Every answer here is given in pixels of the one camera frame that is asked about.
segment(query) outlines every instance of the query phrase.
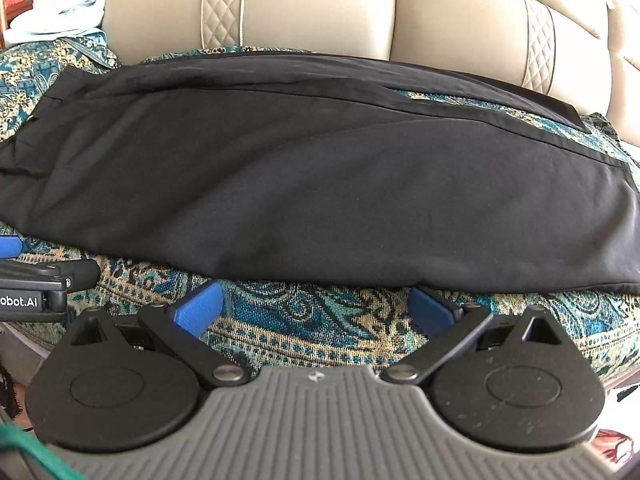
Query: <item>teal patterned fabric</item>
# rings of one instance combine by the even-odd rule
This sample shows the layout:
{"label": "teal patterned fabric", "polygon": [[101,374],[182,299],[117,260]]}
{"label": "teal patterned fabric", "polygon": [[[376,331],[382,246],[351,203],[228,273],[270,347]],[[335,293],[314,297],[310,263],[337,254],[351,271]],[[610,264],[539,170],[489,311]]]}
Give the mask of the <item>teal patterned fabric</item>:
{"label": "teal patterned fabric", "polygon": [[[231,47],[169,54],[257,50]],[[0,138],[16,133],[44,91],[68,64],[100,73],[118,66],[115,56],[89,40],[24,44],[0,54]],[[629,163],[640,185],[640,168],[620,146],[615,130],[599,115],[584,118],[589,134],[500,105],[462,97],[399,92],[459,106],[494,108],[553,134],[575,140]],[[0,234],[16,234],[0,223]],[[94,290],[71,295],[64,324],[15,324],[25,335],[52,348],[79,311],[91,304],[112,314],[134,313],[149,301],[175,301],[206,281],[148,262],[87,254],[76,248],[23,237],[25,262],[92,257],[102,275]],[[356,288],[303,283],[222,282],[225,306],[203,336],[213,348],[256,371],[264,365],[371,364],[376,370],[397,361],[426,341],[407,316],[405,288]],[[443,291],[457,303],[477,301],[502,314],[544,304],[562,323],[603,381],[640,362],[640,296],[608,292],[559,294],[467,294]]]}

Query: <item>logo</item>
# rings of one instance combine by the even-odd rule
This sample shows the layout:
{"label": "logo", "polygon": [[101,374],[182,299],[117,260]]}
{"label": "logo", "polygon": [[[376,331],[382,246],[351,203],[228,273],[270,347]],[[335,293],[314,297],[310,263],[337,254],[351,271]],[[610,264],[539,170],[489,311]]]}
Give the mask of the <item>logo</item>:
{"label": "logo", "polygon": [[308,376],[310,381],[315,382],[316,384],[322,381],[326,377],[322,372],[311,372]]}
{"label": "logo", "polygon": [[18,290],[0,290],[0,308],[28,308],[38,309],[41,307],[41,294],[25,294],[25,291]]}

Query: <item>gray ribbed plate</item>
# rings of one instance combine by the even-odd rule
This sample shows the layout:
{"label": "gray ribbed plate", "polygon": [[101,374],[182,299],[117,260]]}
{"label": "gray ribbed plate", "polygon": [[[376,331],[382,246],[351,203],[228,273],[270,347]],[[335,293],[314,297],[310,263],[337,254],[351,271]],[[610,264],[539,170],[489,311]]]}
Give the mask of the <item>gray ribbed plate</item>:
{"label": "gray ribbed plate", "polygon": [[366,366],[265,367],[255,381],[210,394],[160,442],[118,454],[53,448],[91,480],[600,480],[590,449],[523,455],[453,431],[416,386]]}

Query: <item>diamond stitched panel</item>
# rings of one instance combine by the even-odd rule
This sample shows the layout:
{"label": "diamond stitched panel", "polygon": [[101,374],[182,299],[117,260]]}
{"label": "diamond stitched panel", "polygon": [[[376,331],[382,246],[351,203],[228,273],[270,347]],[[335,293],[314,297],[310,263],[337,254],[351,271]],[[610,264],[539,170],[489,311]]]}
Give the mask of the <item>diamond stitched panel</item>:
{"label": "diamond stitched panel", "polygon": [[554,20],[546,5],[525,0],[529,17],[529,53],[522,86],[548,94],[554,74],[556,35]]}
{"label": "diamond stitched panel", "polygon": [[240,44],[241,0],[202,0],[202,46]]}

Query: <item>metal screw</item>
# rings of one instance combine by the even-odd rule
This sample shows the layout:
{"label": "metal screw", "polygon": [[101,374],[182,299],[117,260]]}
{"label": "metal screw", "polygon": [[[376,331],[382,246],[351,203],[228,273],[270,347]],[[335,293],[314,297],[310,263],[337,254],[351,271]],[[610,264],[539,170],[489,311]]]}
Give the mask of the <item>metal screw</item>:
{"label": "metal screw", "polygon": [[244,370],[236,365],[220,365],[213,370],[213,377],[223,383],[233,383],[244,377]]}
{"label": "metal screw", "polygon": [[418,370],[411,365],[392,365],[386,369],[386,374],[395,381],[411,381],[418,376]]}
{"label": "metal screw", "polygon": [[480,303],[476,303],[475,301],[467,301],[465,304],[462,305],[462,311],[465,314],[468,314],[469,311],[475,309],[475,308],[480,308],[482,305]]}

